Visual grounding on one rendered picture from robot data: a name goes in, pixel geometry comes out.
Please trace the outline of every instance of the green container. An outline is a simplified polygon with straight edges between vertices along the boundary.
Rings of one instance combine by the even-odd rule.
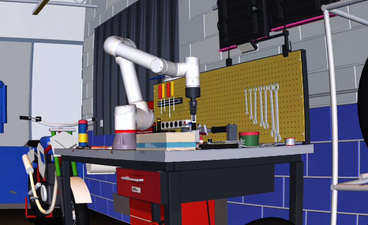
[[[239,140],[243,141],[244,146],[258,146],[259,137],[258,131],[239,132]]]

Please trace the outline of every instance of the drawer handle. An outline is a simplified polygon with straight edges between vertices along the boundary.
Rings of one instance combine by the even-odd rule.
[[[135,182],[142,182],[144,179],[135,179],[135,178],[129,178],[129,177],[121,177],[122,180],[129,180],[129,181],[135,181]]]

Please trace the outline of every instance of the screwdriver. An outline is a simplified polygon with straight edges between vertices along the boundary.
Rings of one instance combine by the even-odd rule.
[[[164,111],[166,111],[166,86],[164,83],[162,84],[162,98],[163,98],[163,105],[165,106]]]
[[[170,96],[173,98],[173,112],[175,112],[175,108],[174,108],[174,81],[171,81]]]
[[[159,84],[160,115],[162,114],[162,85]]]
[[[169,118],[170,118],[170,83],[167,82],[167,97],[169,98]]]

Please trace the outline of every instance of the box with blue stripe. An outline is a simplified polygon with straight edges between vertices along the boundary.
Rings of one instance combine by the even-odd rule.
[[[195,133],[191,132],[137,135],[137,150],[174,151],[195,149]]]

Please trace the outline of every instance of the drawer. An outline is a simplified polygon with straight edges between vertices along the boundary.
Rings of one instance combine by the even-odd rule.
[[[163,204],[160,184],[166,183],[166,179],[163,179],[164,176],[163,172],[116,168],[118,195]]]

